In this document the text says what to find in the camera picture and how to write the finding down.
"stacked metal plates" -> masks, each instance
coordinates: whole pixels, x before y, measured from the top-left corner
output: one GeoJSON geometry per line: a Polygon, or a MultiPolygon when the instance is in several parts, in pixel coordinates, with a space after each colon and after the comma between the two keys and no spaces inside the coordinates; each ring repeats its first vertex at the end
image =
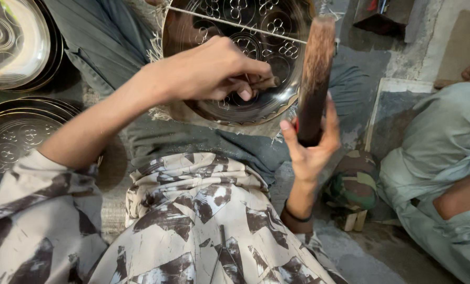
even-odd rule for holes
{"type": "Polygon", "coordinates": [[[62,35],[42,0],[0,0],[0,90],[44,86],[62,57],[62,35]]]}
{"type": "Polygon", "coordinates": [[[0,103],[0,180],[19,158],[37,149],[80,112],[71,104],[47,97],[0,103]]]}

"camouflage cloth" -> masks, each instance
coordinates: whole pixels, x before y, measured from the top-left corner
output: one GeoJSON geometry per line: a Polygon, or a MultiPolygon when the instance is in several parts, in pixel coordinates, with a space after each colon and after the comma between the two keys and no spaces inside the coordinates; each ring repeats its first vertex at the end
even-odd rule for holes
{"type": "Polygon", "coordinates": [[[377,204],[377,164],[372,154],[354,150],[340,161],[333,172],[325,193],[333,207],[345,207],[355,212],[372,209],[377,204]]]}

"light green clothing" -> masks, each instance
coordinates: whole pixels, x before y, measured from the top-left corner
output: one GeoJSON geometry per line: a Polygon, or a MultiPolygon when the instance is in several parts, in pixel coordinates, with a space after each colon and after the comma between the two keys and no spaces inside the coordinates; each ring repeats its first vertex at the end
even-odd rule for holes
{"type": "Polygon", "coordinates": [[[470,175],[470,83],[459,83],[415,107],[400,148],[381,163],[380,196],[409,235],[445,268],[470,283],[470,211],[444,221],[432,201],[470,175]],[[417,207],[411,199],[417,198],[417,207]]]}

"red object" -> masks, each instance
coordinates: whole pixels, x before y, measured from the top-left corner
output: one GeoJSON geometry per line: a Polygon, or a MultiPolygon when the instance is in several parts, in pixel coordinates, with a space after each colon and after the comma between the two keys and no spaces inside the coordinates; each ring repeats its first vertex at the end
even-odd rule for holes
{"type": "Polygon", "coordinates": [[[373,11],[377,9],[377,0],[372,0],[372,2],[370,3],[370,7],[368,7],[368,9],[366,9],[367,11],[373,11]]]}

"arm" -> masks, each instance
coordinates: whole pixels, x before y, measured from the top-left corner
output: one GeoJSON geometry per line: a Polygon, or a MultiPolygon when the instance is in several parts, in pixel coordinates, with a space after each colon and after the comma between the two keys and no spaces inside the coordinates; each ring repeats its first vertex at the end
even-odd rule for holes
{"type": "Polygon", "coordinates": [[[250,99],[248,82],[232,79],[245,73],[272,76],[267,63],[214,37],[145,66],[38,152],[21,158],[0,184],[0,281],[87,281],[107,247],[93,165],[107,141],[147,109],[171,100],[221,100],[234,90],[250,99]]]}
{"type": "Polygon", "coordinates": [[[231,40],[207,43],[143,67],[101,103],[69,121],[39,152],[69,168],[92,164],[108,141],[139,115],[171,100],[222,100],[237,91],[244,100],[254,92],[241,74],[272,77],[270,65],[247,58],[231,40]]]}
{"type": "Polygon", "coordinates": [[[295,182],[281,219],[294,233],[312,232],[310,216],[316,201],[317,176],[340,147],[339,122],[333,100],[330,96],[326,100],[324,134],[318,146],[305,148],[300,145],[295,128],[288,121],[281,121],[280,126],[295,172],[295,182]]]}

